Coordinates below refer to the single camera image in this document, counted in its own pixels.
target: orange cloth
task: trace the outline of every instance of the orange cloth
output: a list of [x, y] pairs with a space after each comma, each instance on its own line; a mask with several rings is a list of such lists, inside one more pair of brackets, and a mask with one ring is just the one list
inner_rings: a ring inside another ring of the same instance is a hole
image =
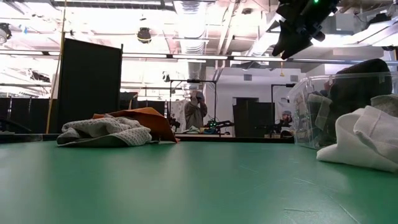
[[[139, 108], [134, 110], [122, 110], [109, 115], [114, 117], [129, 117], [137, 120], [141, 125], [150, 128], [150, 134], [154, 139], [177, 142], [167, 119], [153, 108]], [[93, 119], [103, 118], [103, 114], [94, 114]]]

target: workbench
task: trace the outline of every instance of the workbench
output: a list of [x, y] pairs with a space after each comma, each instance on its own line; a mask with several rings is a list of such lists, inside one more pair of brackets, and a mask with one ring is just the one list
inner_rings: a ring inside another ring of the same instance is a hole
[[294, 144], [0, 144], [0, 223], [396, 223], [398, 176]]

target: gray shirt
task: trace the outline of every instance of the gray shirt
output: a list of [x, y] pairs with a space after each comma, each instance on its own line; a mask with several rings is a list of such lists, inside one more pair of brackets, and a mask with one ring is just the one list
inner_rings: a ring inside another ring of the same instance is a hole
[[187, 125], [185, 129], [189, 129], [191, 126], [197, 128], [203, 127], [203, 118], [207, 115], [207, 106], [205, 103], [200, 103], [198, 106], [198, 100], [196, 97], [192, 97], [191, 102], [185, 104], [185, 121]]

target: table surface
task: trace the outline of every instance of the table surface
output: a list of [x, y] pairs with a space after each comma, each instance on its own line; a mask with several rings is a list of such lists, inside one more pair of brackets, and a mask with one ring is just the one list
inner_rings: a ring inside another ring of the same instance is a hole
[[396, 223], [398, 176], [292, 144], [0, 145], [0, 223]]

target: clear plastic bin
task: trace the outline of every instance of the clear plastic bin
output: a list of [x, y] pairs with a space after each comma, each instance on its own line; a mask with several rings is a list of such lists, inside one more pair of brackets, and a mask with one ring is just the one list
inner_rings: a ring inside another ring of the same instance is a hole
[[307, 77], [289, 92], [295, 143], [321, 149], [336, 143], [341, 115], [371, 105], [371, 98], [398, 91], [398, 73], [356, 73]]

